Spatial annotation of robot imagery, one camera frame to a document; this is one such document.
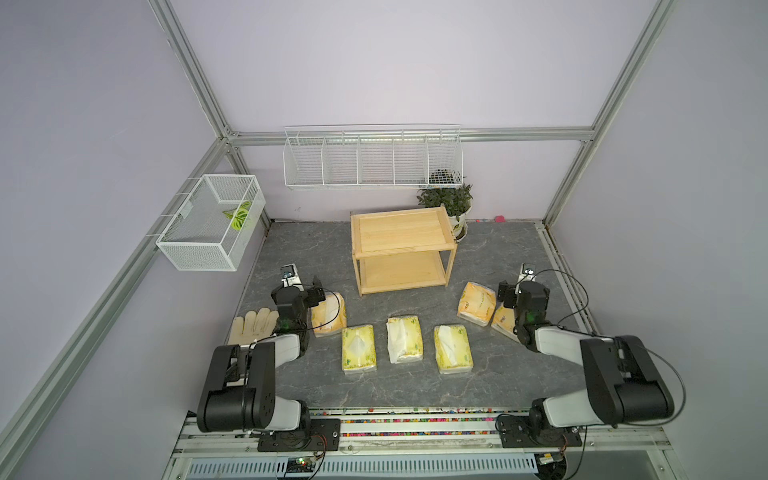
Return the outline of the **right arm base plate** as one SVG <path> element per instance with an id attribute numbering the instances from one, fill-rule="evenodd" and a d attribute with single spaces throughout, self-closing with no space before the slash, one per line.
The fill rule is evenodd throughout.
<path id="1" fill-rule="evenodd" d="M 503 448 L 566 450 L 583 445 L 577 427 L 555 428 L 529 416 L 502 413 L 496 417 L 494 427 Z"/>

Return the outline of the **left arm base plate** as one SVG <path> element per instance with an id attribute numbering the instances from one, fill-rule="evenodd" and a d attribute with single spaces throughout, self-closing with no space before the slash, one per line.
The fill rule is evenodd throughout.
<path id="1" fill-rule="evenodd" d="M 340 440 L 341 421 L 323 417 L 302 421 L 297 430 L 275 431 L 261 435 L 257 451 L 260 453 L 337 451 Z"/>

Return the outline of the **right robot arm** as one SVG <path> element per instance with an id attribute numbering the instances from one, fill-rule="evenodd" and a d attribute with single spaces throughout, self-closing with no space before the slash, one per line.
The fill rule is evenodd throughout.
<path id="1" fill-rule="evenodd" d="M 595 425 L 618 426 L 671 420 L 672 394 L 651 353 L 636 336 L 599 336 L 547 320 L 550 290 L 533 280 L 499 284 L 497 299 L 514 311 L 513 333 L 528 350 L 569 361 L 583 369 L 585 388 L 535 400 L 533 430 Z"/>

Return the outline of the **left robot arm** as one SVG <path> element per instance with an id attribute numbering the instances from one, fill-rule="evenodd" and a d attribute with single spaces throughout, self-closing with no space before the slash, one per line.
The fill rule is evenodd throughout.
<path id="1" fill-rule="evenodd" d="M 309 433 L 308 407 L 276 393 L 277 368 L 304 356 L 310 339 L 309 310 L 325 299 L 319 278 L 271 292 L 276 330 L 246 347 L 217 347 L 203 384 L 196 421 L 202 432 Z"/>

